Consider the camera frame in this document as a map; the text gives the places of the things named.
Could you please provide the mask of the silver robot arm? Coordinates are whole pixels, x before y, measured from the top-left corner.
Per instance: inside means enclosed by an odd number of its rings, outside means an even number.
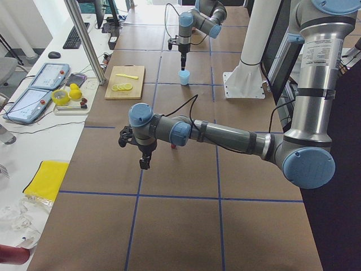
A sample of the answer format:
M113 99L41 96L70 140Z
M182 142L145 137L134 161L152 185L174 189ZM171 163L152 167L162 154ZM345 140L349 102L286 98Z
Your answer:
M195 7L183 12L178 20L178 35L175 44L181 53L181 70L186 67L187 53L191 48L192 29L196 28L207 36L216 39L221 31L221 24L227 18L225 6L220 1L196 1Z
M137 145L140 167L148 169L157 141L183 146L189 139L231 151L257 155L277 165L284 177L303 189L328 183L336 170L327 133L345 37L355 27L359 1L292 1L289 34L303 41L298 95L291 128L283 135L230 128L191 117L154 113L145 103L129 110L130 135L119 144Z

